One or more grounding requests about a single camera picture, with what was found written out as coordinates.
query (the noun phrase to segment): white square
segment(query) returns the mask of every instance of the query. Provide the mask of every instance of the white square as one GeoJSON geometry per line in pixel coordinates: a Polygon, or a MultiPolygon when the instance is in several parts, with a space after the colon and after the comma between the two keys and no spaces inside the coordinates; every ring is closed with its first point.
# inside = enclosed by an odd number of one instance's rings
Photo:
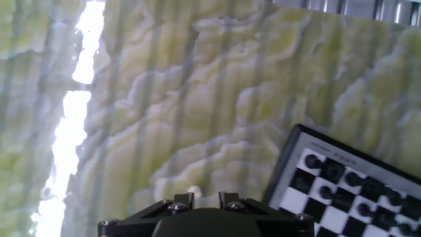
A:
{"type": "Polygon", "coordinates": [[[375,211],[377,209],[377,203],[370,201],[368,199],[366,199],[365,197],[361,197],[361,196],[356,196],[354,199],[354,203],[351,206],[351,209],[349,210],[349,215],[356,218],[357,220],[360,220],[366,224],[370,224],[372,218],[371,217],[363,217],[362,215],[360,215],[360,213],[358,212],[358,206],[362,203],[367,204],[371,211],[375,211]]]}
{"type": "Polygon", "coordinates": [[[331,199],[324,199],[322,198],[322,196],[320,196],[320,189],[323,186],[330,188],[330,190],[332,191],[332,194],[336,193],[337,186],[335,184],[323,178],[316,177],[316,179],[314,179],[313,186],[310,189],[309,196],[312,199],[315,199],[323,204],[330,205],[332,203],[331,199]]]}
{"type": "Polygon", "coordinates": [[[291,211],[294,214],[300,214],[303,213],[308,200],[308,195],[303,194],[302,192],[295,190],[291,187],[288,187],[282,198],[280,207],[284,208],[285,210],[291,211]]]}
{"type": "MultiPolygon", "coordinates": [[[[397,191],[397,192],[401,195],[401,197],[403,199],[405,199],[407,197],[407,195],[405,193],[402,193],[402,192],[399,192],[399,191],[397,191]]],[[[397,206],[397,207],[394,207],[394,206],[390,205],[389,199],[386,196],[380,196],[378,203],[379,203],[379,206],[382,206],[382,207],[386,208],[387,210],[390,210],[394,213],[399,213],[402,209],[402,205],[397,206]]]]}
{"type": "MultiPolygon", "coordinates": [[[[411,218],[408,218],[408,217],[406,217],[406,216],[404,216],[402,214],[396,215],[395,221],[397,221],[397,224],[403,224],[403,223],[409,224],[412,227],[412,230],[416,230],[418,228],[418,222],[417,221],[414,221],[411,218]]],[[[392,227],[390,229],[390,233],[392,235],[396,236],[396,237],[403,236],[401,234],[401,232],[399,231],[399,228],[397,226],[396,227],[392,227]]]]}
{"type": "Polygon", "coordinates": [[[346,183],[346,181],[345,181],[345,177],[347,176],[347,174],[348,174],[349,172],[354,172],[354,173],[356,173],[358,176],[360,176],[361,178],[366,178],[366,177],[367,177],[367,175],[365,175],[365,174],[363,174],[363,173],[361,173],[361,172],[358,172],[358,171],[356,171],[356,170],[353,170],[353,169],[351,169],[351,168],[349,168],[349,167],[345,167],[345,173],[342,175],[342,177],[341,177],[341,179],[339,180],[339,183],[338,183],[337,185],[338,185],[339,187],[343,188],[344,190],[347,190],[347,191],[349,191],[349,192],[351,192],[351,193],[353,193],[353,194],[360,194],[362,186],[355,186],[355,187],[351,187],[350,185],[348,185],[348,184],[346,183]]]}
{"type": "Polygon", "coordinates": [[[339,209],[336,209],[335,207],[328,207],[323,214],[320,224],[324,228],[327,228],[336,234],[342,234],[347,221],[348,214],[339,209]]]}
{"type": "Polygon", "coordinates": [[[319,230],[320,230],[320,224],[314,223],[314,236],[317,236],[317,233],[319,230]]]}
{"type": "Polygon", "coordinates": [[[364,233],[362,233],[362,237],[389,237],[389,232],[369,225],[366,227],[364,233]]]}
{"type": "Polygon", "coordinates": [[[307,155],[315,155],[322,163],[326,160],[326,157],[315,151],[310,150],[309,148],[304,149],[303,154],[301,154],[301,158],[298,162],[297,167],[302,169],[303,171],[306,171],[315,176],[318,176],[320,174],[321,169],[309,169],[305,165],[305,157],[307,157],[307,155]]]}

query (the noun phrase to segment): bolt head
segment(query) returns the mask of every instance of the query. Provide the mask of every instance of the bolt head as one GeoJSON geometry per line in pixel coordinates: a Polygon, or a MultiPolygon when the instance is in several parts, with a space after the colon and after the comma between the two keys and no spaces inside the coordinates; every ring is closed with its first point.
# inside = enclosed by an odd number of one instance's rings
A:
{"type": "Polygon", "coordinates": [[[168,206],[168,210],[176,212],[185,211],[187,209],[189,209],[189,207],[184,203],[174,203],[168,206]]]}
{"type": "Polygon", "coordinates": [[[163,201],[162,201],[162,203],[163,204],[172,204],[172,200],[169,200],[169,199],[164,199],[163,201]]]}
{"type": "Polygon", "coordinates": [[[104,221],[101,221],[100,224],[103,226],[110,226],[117,223],[117,219],[105,219],[104,221]]]}
{"type": "Polygon", "coordinates": [[[300,221],[305,221],[305,220],[311,219],[311,216],[306,213],[301,213],[301,214],[295,215],[295,218],[299,219],[300,221]]]}
{"type": "Polygon", "coordinates": [[[233,211],[242,211],[245,209],[245,205],[239,201],[232,201],[228,204],[228,209],[233,211]]]}

